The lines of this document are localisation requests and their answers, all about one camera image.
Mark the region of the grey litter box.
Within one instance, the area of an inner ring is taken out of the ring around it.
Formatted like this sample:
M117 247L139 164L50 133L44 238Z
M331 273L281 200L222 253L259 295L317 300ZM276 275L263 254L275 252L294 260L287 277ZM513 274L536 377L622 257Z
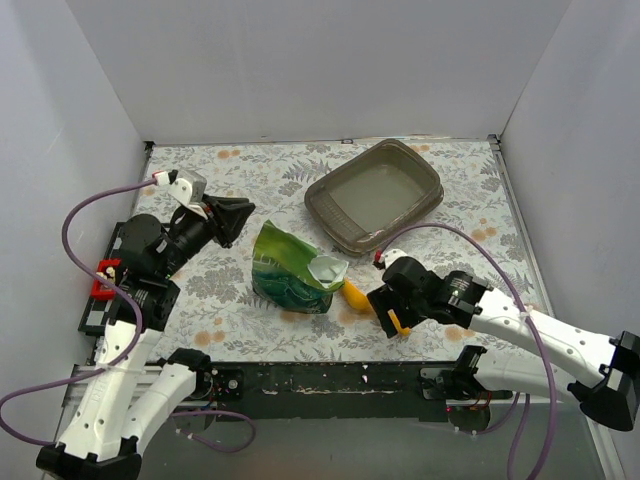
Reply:
M304 203L344 254L381 247L443 200L436 170L416 151L385 139L313 183Z

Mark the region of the green litter bag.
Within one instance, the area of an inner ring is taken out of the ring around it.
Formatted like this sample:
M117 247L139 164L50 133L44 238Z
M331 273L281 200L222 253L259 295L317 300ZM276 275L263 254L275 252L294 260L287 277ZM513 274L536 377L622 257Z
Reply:
M253 248L252 288L283 310L324 314L344 285L348 268L348 261L325 255L266 221Z

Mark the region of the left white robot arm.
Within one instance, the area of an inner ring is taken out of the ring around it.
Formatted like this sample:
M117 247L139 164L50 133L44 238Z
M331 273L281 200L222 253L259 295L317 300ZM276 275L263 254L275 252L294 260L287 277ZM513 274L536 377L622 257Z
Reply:
M205 196L202 215L181 206L167 224L139 214L122 225L119 291L96 374L59 440L41 448L39 469L55 479L135 479L144 451L178 405L211 392L210 357L180 348L146 392L133 397L179 296L174 274L210 242L231 247L254 209L246 198Z

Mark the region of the yellow plastic scoop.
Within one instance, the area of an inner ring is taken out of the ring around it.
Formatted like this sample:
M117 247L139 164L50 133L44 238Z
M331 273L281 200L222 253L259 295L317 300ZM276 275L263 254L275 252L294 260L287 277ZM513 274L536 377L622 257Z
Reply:
M341 292L347 304L355 311L360 313L373 311L373 308L368 298L366 297L366 295L348 279L344 280L343 286L341 288ZM400 334L402 336L408 336L411 333L411 329L409 327L403 327L400 324L400 321L397 318L394 310L389 309L387 311L387 314L397 334Z

